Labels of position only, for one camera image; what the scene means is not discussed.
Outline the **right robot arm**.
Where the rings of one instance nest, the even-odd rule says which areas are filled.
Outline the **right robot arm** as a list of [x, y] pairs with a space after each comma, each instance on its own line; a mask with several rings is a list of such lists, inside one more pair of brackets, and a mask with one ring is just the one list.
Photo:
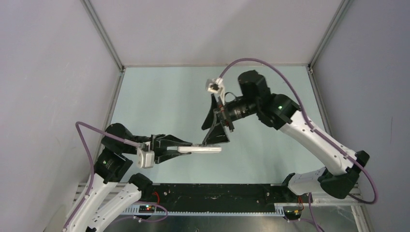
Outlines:
[[207, 131], [203, 145], [228, 143], [227, 133], [234, 130], [234, 122], [256, 115], [264, 125], [295, 139], [323, 163], [323, 168], [316, 171], [289, 174], [281, 189], [285, 201], [294, 202], [305, 193], [326, 193], [337, 199], [349, 196], [369, 154], [355, 152], [337, 142], [313, 123], [291, 98], [271, 93], [265, 77], [257, 71], [240, 74], [238, 83], [242, 95], [226, 102], [222, 79], [207, 81], [211, 107], [202, 125]]

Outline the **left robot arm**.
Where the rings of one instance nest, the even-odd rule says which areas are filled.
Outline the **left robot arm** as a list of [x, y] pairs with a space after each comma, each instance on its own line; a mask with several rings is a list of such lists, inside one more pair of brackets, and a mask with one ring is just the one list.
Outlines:
[[[81, 126], [103, 135], [103, 150], [96, 160], [91, 157]], [[196, 144], [172, 135], [136, 136], [120, 123], [111, 124], [106, 130], [100, 130], [77, 121], [75, 127], [88, 156], [90, 175], [85, 189], [66, 216], [62, 227], [64, 232], [102, 232], [126, 208], [139, 200], [151, 199], [152, 181], [137, 173], [130, 177], [125, 187], [114, 198], [103, 204], [106, 196], [133, 165], [133, 161], [125, 157], [125, 154], [136, 155], [139, 168], [151, 168], [166, 158], [191, 154], [197, 148]]]

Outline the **white AC remote control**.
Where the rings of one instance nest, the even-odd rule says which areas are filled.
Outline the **white AC remote control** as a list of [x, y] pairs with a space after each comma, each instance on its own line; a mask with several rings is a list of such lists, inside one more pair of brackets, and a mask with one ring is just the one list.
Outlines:
[[178, 146], [177, 151], [179, 153], [219, 153], [222, 148], [218, 145], [191, 145], [191, 146]]

